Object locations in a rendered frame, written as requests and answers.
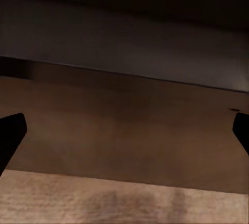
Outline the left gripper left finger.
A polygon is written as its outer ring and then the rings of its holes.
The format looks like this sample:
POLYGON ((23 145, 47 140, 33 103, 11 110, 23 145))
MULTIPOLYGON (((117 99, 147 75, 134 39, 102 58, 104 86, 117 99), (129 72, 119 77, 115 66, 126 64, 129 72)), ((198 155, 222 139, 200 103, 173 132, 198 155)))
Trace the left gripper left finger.
POLYGON ((27 133, 24 115, 0 118, 0 176, 27 133))

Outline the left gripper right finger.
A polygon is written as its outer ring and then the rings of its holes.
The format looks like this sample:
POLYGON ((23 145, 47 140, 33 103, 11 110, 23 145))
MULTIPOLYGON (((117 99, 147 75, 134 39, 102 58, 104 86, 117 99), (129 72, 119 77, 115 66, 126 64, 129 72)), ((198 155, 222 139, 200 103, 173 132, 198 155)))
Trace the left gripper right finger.
POLYGON ((233 133, 249 154, 249 115, 237 113, 233 123, 233 133))

